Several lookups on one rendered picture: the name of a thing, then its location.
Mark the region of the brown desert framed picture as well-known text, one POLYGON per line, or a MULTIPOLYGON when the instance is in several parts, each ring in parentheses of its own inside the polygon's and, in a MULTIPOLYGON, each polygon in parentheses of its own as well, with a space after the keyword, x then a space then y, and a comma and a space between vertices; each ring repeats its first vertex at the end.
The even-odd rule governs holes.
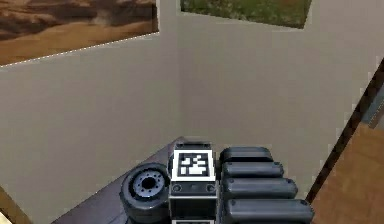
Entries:
POLYGON ((0 66, 156 33, 156 0, 0 0, 0 66))

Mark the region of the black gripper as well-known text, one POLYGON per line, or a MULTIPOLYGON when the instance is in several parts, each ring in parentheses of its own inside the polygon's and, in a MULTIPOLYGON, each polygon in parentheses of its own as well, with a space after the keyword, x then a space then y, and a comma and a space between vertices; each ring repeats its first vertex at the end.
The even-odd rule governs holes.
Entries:
POLYGON ((169 186, 164 164, 145 163, 130 170, 119 193, 126 224, 169 224, 169 186))

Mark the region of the green grass framed picture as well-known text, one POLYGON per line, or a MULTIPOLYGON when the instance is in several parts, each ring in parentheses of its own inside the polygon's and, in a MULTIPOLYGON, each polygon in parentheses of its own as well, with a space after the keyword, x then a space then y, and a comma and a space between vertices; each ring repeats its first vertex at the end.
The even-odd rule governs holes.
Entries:
POLYGON ((303 29, 312 0, 180 0, 182 12, 303 29))

